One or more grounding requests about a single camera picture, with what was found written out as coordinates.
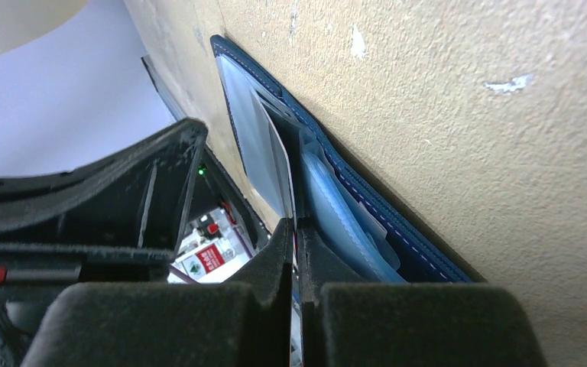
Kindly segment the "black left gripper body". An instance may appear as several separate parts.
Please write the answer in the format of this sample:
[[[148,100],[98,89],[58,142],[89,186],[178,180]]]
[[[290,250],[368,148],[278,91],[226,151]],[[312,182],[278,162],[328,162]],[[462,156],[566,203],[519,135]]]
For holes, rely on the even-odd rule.
[[[56,298],[80,283],[164,281],[167,263],[96,261],[76,254],[0,253],[0,366],[24,357]]]

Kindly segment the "blue leather card holder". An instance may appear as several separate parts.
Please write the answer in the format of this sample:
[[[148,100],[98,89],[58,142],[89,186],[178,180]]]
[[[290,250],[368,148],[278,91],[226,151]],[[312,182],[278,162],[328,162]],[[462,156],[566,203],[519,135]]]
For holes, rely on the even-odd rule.
[[[282,103],[303,126],[304,218],[353,271],[380,282],[472,281],[346,162],[318,121],[269,72],[229,39],[214,35],[210,43],[244,172],[273,211],[293,219],[286,202],[287,171],[284,161],[276,165],[277,135],[270,133],[261,96]]]

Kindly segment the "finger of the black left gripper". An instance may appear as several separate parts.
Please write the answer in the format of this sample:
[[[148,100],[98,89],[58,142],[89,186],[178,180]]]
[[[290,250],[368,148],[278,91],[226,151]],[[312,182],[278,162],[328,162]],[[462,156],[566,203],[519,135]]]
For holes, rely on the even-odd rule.
[[[173,260],[207,133],[201,121],[183,119],[73,171],[0,177],[0,253]]]

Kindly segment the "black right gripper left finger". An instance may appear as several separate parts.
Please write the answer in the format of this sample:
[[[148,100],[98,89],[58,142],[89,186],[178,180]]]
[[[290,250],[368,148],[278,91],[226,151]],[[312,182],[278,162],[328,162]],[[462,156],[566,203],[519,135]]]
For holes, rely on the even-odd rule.
[[[50,305],[26,366],[287,366],[291,249],[282,219],[220,284],[80,283]]]

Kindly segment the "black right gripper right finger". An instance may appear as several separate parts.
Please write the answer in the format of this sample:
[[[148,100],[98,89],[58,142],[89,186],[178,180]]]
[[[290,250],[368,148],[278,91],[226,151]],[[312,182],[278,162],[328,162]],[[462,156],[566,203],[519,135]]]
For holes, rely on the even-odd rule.
[[[544,366],[530,321],[487,284],[369,283],[298,223],[305,366]]]

